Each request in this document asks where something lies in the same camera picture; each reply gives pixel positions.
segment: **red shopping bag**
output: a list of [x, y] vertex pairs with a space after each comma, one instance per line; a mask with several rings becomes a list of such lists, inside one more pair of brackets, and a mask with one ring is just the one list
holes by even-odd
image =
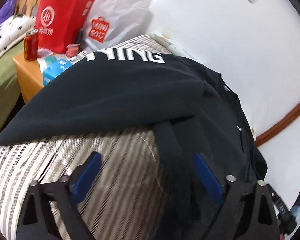
[[35, 29], [39, 30], [39, 46], [65, 53], [74, 43], [94, 0], [41, 0]]

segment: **metal screw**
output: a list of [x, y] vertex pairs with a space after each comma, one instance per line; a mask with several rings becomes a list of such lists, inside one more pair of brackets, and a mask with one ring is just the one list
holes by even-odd
[[230, 182], [235, 182], [237, 180], [237, 178], [235, 176], [232, 176], [232, 175], [227, 175], [226, 180], [228, 180]]
[[36, 179], [34, 179], [33, 181], [31, 181], [30, 186], [33, 187], [33, 186], [36, 186], [38, 184], [39, 184], [39, 181], [37, 181]]
[[59, 181], [60, 181], [60, 182], [67, 182], [67, 181], [69, 181], [69, 179], [70, 179], [70, 177], [69, 177], [68, 175], [63, 175], [63, 176], [59, 179]]
[[265, 182], [264, 182], [263, 180], [261, 180], [261, 179], [259, 179], [259, 180], [257, 181], [257, 183], [258, 183], [261, 187], [263, 187], [263, 186], [266, 185]]

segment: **red soda can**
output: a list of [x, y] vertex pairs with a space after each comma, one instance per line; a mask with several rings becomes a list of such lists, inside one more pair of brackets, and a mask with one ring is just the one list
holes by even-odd
[[39, 42], [38, 30], [34, 29], [26, 32], [26, 36], [24, 39], [25, 60], [31, 61], [37, 59], [38, 42]]

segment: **red logo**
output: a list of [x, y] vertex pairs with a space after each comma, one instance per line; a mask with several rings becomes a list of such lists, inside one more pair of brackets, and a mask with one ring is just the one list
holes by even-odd
[[43, 27], [48, 27], [54, 20], [54, 9], [51, 6], [47, 6], [43, 9], [40, 17], [41, 25]]
[[104, 17], [99, 17], [98, 20], [92, 19], [91, 25], [92, 28], [89, 32], [89, 37], [96, 41], [103, 42], [110, 24], [105, 21]]

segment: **plastic bag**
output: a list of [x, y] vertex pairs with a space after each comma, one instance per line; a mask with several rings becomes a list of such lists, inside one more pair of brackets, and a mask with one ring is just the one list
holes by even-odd
[[134, 38], [152, 0], [95, 0], [85, 21], [82, 48], [92, 52]]
[[94, 0], [41, 0], [35, 29], [39, 46], [65, 53], [82, 28]]

